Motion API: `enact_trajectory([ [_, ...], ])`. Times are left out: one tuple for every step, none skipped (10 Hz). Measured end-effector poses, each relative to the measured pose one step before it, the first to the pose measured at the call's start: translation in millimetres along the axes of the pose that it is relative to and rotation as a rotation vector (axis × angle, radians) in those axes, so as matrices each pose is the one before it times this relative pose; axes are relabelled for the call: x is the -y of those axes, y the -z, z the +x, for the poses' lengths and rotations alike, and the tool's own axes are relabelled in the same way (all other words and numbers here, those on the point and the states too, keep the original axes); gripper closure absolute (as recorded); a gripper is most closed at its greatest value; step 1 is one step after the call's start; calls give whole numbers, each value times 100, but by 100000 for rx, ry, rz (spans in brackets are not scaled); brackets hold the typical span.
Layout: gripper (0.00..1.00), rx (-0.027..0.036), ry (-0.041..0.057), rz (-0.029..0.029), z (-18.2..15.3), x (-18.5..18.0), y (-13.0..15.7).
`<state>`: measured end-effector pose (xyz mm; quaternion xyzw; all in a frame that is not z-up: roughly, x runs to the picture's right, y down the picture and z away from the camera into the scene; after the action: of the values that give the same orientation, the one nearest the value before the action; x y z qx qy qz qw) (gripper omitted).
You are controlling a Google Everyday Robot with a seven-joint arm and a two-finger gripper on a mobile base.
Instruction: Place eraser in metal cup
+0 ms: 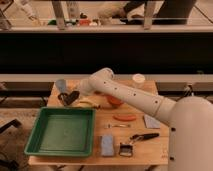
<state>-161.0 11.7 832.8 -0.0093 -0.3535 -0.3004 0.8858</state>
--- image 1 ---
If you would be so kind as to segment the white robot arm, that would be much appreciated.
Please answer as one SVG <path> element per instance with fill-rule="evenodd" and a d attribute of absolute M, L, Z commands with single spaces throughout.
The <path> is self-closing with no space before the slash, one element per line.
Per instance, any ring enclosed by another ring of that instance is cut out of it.
<path fill-rule="evenodd" d="M 213 104 L 188 96 L 174 101 L 113 80 L 110 68 L 103 68 L 81 80 L 68 93 L 61 86 L 60 100 L 70 105 L 95 91 L 143 111 L 169 127 L 168 171 L 213 171 Z"/>

